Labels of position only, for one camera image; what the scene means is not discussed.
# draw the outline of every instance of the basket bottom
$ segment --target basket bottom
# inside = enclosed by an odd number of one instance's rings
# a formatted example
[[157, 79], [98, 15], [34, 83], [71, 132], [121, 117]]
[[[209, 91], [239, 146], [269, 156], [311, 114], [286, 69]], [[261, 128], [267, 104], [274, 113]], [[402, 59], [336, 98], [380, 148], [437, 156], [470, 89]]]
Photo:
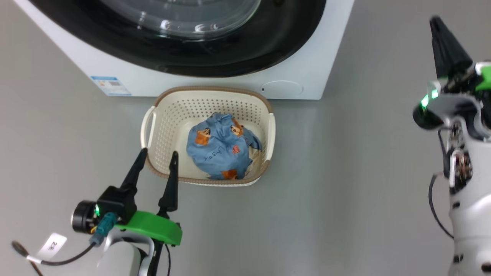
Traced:
[[[187, 177], [187, 178], [194, 178], [194, 179], [209, 179], [207, 176], [207, 173], [203, 172], [200, 170], [192, 161], [191, 156], [189, 156], [186, 152], [186, 146], [188, 144], [188, 135], [189, 131], [191, 128], [193, 128], [195, 125], [201, 123], [203, 121], [203, 118], [192, 118], [187, 120], [186, 122], [182, 123], [178, 129], [177, 129], [177, 136], [175, 139], [174, 143], [174, 150], [176, 150], [179, 153], [179, 176], [180, 177]], [[240, 121], [238, 122], [243, 125], [245, 128], [249, 129], [252, 131], [258, 139], [261, 141], [263, 144], [263, 148], [265, 147], [264, 144], [264, 134], [261, 130], [261, 128], [254, 124], [253, 122], [249, 121]], [[252, 170], [245, 176], [244, 179], [250, 178], [254, 176], [261, 168], [261, 162], [253, 162], [251, 164]]]

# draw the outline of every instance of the green light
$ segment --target green light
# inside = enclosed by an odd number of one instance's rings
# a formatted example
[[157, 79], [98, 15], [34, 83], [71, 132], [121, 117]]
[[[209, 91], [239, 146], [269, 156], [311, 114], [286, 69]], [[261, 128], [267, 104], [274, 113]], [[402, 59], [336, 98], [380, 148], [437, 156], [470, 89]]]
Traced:
[[426, 95], [422, 100], [421, 100], [421, 106], [426, 108], [426, 106], [428, 105], [428, 103], [430, 102], [430, 97], [428, 97], [428, 95]]
[[432, 98], [432, 99], [434, 99], [434, 98], [436, 98], [436, 97], [438, 97], [438, 90], [433, 89], [433, 90], [431, 91], [431, 98]]

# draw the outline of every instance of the gray floor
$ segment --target gray floor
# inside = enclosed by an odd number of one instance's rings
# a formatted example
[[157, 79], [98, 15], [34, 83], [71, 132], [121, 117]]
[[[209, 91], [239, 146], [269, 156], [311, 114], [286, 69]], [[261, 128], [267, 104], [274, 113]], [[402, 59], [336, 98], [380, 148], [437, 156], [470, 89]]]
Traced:
[[[172, 218], [184, 238], [171, 274], [445, 275], [452, 242], [427, 203], [441, 156], [436, 133], [418, 129], [411, 111], [435, 78], [429, 17], [440, 14], [484, 59], [490, 8], [486, 0], [358, 0], [324, 98], [273, 101], [267, 174], [247, 188], [180, 186]], [[10, 241], [36, 252], [58, 232], [68, 242], [56, 259], [84, 248], [71, 212], [121, 183], [153, 99], [106, 97], [15, 4], [0, 1], [0, 10], [0, 266], [3, 275], [34, 275]], [[138, 207], [156, 211], [164, 181], [146, 170], [139, 185]], [[436, 193], [449, 226], [443, 181]], [[100, 256], [43, 271], [88, 275]]]

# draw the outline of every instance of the crumpled blue fabric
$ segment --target crumpled blue fabric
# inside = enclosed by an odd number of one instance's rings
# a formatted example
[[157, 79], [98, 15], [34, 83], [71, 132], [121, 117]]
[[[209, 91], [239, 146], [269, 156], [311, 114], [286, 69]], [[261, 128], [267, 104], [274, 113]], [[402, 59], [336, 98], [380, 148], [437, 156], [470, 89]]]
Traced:
[[211, 179], [242, 179], [252, 163], [249, 146], [262, 150], [256, 135], [232, 114], [214, 113], [191, 128], [186, 151]]

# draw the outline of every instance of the laundry basket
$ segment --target laundry basket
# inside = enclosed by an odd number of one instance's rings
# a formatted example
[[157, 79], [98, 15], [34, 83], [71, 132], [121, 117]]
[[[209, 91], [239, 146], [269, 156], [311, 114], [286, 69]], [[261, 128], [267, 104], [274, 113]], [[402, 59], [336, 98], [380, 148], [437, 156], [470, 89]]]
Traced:
[[[208, 179], [186, 153], [191, 128], [215, 112], [233, 114], [263, 145], [260, 161], [252, 163], [253, 168], [244, 179]], [[237, 187], [254, 184], [266, 171], [273, 155], [275, 134], [273, 110], [263, 96], [228, 87], [185, 86], [167, 90], [157, 98], [143, 118], [140, 140], [141, 147], [148, 148], [146, 164], [158, 176], [169, 177], [170, 159], [176, 150], [179, 153], [179, 181]]]

